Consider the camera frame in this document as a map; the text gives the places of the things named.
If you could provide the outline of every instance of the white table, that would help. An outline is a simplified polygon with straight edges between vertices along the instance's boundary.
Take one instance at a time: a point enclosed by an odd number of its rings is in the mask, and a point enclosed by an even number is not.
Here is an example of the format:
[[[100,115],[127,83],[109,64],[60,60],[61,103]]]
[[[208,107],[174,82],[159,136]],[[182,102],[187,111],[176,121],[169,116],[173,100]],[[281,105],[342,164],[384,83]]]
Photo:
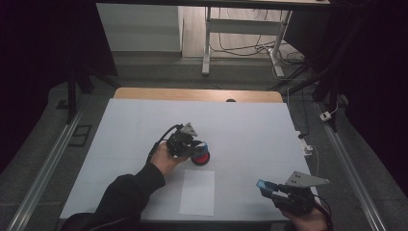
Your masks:
[[[191,122],[211,152],[210,163],[187,161],[166,178],[142,213],[148,220],[280,220],[255,187],[310,173],[286,104],[111,99],[61,218],[94,212],[118,175],[136,174],[153,143],[172,125]],[[213,216],[181,215],[186,169],[215,173]]]

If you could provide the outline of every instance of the sheet of paper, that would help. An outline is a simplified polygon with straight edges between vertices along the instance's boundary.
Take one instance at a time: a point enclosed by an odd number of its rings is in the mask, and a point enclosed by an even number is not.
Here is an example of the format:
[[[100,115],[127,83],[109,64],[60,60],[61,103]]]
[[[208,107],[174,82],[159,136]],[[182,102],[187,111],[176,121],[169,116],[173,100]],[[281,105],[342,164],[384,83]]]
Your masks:
[[[185,170],[180,214],[214,215],[215,176],[213,171]]]

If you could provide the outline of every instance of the wooden edge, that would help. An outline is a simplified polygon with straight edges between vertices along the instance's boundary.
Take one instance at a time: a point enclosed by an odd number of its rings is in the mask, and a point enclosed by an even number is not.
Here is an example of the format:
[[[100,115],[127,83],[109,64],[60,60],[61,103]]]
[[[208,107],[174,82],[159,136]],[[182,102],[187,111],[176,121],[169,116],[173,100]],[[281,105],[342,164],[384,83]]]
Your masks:
[[[225,102],[228,99],[233,99],[237,102],[283,103],[282,96],[279,92],[256,90],[120,88],[116,90],[114,98],[213,102]]]

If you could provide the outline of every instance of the human hand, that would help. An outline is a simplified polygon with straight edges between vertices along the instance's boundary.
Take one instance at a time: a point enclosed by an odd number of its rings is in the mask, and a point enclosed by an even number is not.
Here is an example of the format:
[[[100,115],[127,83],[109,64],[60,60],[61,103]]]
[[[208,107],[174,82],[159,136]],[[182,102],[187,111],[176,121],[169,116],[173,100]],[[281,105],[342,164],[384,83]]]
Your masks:
[[[171,173],[178,164],[187,161],[188,158],[189,157],[173,158],[168,152],[167,144],[162,142],[156,148],[150,159],[150,163],[155,165],[163,176],[166,176]]]
[[[322,231],[327,230],[326,218],[318,209],[304,216],[296,216],[281,210],[282,215],[290,219],[297,231]]]

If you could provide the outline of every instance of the floor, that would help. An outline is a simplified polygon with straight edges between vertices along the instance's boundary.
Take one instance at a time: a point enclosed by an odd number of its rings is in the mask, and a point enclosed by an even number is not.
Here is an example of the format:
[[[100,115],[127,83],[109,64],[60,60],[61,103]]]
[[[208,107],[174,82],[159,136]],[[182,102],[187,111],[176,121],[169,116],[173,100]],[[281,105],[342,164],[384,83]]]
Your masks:
[[[225,11],[221,14],[235,16],[238,10]],[[240,39],[225,37],[225,47],[255,44],[257,37],[245,43],[228,43]],[[212,40],[217,45],[217,35]],[[114,53],[118,72],[117,82],[123,87],[140,88],[183,88],[183,89],[224,89],[224,90],[266,90],[280,81],[273,77],[270,60],[259,55],[259,59],[232,59],[225,54],[212,53],[217,57],[211,62],[211,74],[201,75],[200,49],[194,55],[183,53],[184,58],[166,54],[148,53]],[[296,66],[284,66],[286,75],[290,75]],[[298,80],[289,82],[280,90],[298,84],[310,77],[303,73]],[[87,126],[87,138],[73,136],[64,150],[54,174],[44,190],[38,206],[31,215],[25,230],[56,230],[61,225],[59,215],[64,207],[76,176],[88,153],[93,136],[102,118],[106,105],[113,97],[115,89],[98,78],[92,77],[95,90],[91,95],[81,94],[80,103],[88,100],[78,125]],[[319,188],[322,195],[332,207],[336,230],[372,230],[367,222],[361,203],[350,186],[344,169],[340,165],[336,151],[322,122],[319,120],[317,103],[311,99],[316,86],[312,85],[293,95],[283,94],[289,106],[293,125],[296,130],[307,133],[306,142],[313,145],[316,152],[306,159],[312,172],[330,179],[329,187]],[[30,137],[25,141],[14,160],[0,175],[0,230],[6,230],[27,191],[30,189],[38,170],[41,168],[52,146],[64,129],[66,109],[60,107],[66,100],[66,84],[53,88],[49,93],[48,107]],[[325,108],[324,102],[318,103]],[[388,171],[365,143],[357,131],[348,123],[344,115],[346,104],[341,101],[337,111],[338,134],[344,142],[354,165],[364,182],[372,200],[383,218],[387,230],[406,230],[408,220],[408,199],[401,192]],[[272,224],[271,230],[282,230],[281,223]]]

